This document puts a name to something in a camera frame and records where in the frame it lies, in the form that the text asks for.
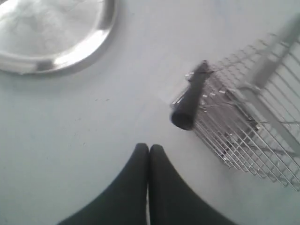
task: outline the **black handle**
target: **black handle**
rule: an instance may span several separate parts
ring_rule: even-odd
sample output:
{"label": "black handle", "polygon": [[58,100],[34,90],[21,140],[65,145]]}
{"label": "black handle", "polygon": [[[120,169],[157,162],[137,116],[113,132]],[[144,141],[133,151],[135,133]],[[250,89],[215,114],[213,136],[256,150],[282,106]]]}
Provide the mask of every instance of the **black handle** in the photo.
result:
{"label": "black handle", "polygon": [[194,127],[194,121],[199,105],[204,83],[210,76],[209,66],[207,61],[194,71],[190,79],[190,86],[180,100],[175,104],[171,114],[172,123],[184,130],[191,130]]}

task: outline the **metal wire grid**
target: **metal wire grid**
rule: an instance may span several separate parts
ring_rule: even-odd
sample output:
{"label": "metal wire grid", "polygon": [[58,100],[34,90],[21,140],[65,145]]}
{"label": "metal wire grid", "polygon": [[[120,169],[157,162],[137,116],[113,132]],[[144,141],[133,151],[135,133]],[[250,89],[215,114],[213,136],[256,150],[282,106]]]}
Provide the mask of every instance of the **metal wire grid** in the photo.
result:
{"label": "metal wire grid", "polygon": [[[195,132],[227,166],[300,191],[300,157],[295,152],[300,149],[292,148],[274,128],[269,116],[262,115],[265,109],[272,112],[277,122],[299,143],[299,39],[288,49],[265,85],[253,90],[255,99],[245,97],[245,92],[238,88],[275,38],[276,35],[270,35],[258,40],[211,67],[215,72],[204,86]],[[283,51],[280,47],[285,49],[285,45],[278,42],[271,56],[278,59]],[[263,109],[257,107],[258,100]]]}

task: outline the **white floor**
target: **white floor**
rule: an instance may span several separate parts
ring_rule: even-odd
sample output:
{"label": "white floor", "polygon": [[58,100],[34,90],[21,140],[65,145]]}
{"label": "white floor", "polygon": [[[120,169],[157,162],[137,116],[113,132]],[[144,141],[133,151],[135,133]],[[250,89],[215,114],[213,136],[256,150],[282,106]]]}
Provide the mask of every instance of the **white floor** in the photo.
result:
{"label": "white floor", "polygon": [[300,1],[120,3],[97,63],[71,75],[0,75],[0,224],[56,224],[105,189],[137,142],[163,145],[191,188],[239,224],[299,224],[300,193],[228,170],[169,122],[169,104],[183,74],[276,31]]}

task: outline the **metal pot lid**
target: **metal pot lid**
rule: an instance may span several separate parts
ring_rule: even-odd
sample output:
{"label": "metal pot lid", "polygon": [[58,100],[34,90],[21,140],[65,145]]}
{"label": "metal pot lid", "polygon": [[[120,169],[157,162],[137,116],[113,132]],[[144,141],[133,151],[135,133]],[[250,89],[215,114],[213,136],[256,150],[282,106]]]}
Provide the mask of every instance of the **metal pot lid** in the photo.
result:
{"label": "metal pot lid", "polygon": [[95,52],[110,33],[117,0],[0,0],[0,69],[52,72]]}

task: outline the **wire basket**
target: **wire basket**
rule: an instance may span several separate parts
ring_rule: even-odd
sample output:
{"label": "wire basket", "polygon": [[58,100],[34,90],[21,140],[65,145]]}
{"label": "wire basket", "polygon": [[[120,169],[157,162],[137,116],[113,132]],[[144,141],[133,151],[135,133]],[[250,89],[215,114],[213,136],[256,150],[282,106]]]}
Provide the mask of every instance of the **wire basket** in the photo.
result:
{"label": "wire basket", "polygon": [[[184,122],[192,121],[195,133],[225,165],[279,181],[284,187],[291,185],[297,191],[299,36],[297,15],[278,35],[258,40],[215,65],[204,61],[187,75],[189,89],[172,104],[176,115],[172,122],[183,128],[176,121],[178,115]],[[197,96],[190,94],[195,88],[200,90]],[[192,98],[197,99],[196,110],[186,112]]]}

